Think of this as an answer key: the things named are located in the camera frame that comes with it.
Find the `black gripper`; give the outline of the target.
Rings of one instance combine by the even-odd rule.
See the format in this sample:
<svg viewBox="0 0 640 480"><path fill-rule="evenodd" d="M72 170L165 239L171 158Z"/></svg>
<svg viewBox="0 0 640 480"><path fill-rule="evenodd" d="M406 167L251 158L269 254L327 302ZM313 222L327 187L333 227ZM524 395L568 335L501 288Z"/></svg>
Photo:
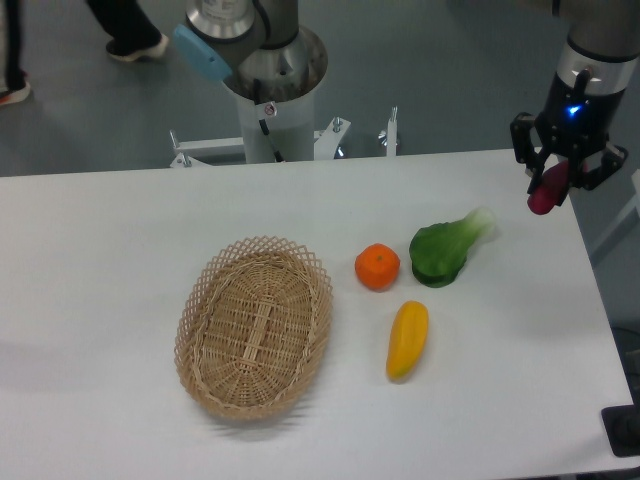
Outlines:
<svg viewBox="0 0 640 480"><path fill-rule="evenodd" d="M624 147L607 144L609 128L625 90L592 93L589 88L594 81L588 68L580 70L570 85L556 75L542 112L537 117L522 112L511 121L515 160L525 166L530 177L528 194L533 194L541 185L545 163L551 154L568 158L567 180L561 189L559 205L572 188L594 190L626 162L628 151ZM531 139L531 131L535 129L541 141L539 152ZM601 152L600 165L586 170L587 157L598 152Z"/></svg>

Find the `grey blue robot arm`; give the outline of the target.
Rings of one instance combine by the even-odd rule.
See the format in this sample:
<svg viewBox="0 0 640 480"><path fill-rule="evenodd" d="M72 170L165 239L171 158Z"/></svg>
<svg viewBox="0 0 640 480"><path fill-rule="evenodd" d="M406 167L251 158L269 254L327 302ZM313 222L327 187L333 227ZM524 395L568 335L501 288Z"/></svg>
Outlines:
<svg viewBox="0 0 640 480"><path fill-rule="evenodd" d="M545 1L539 9L571 21L543 110L510 125L517 162L530 174L532 212L560 206L571 189L592 190L627 159L609 128L639 62L635 1ZM190 1L175 46L202 76L237 98L246 160L310 160L308 102L326 74L321 40L299 22L294 1Z"/></svg>

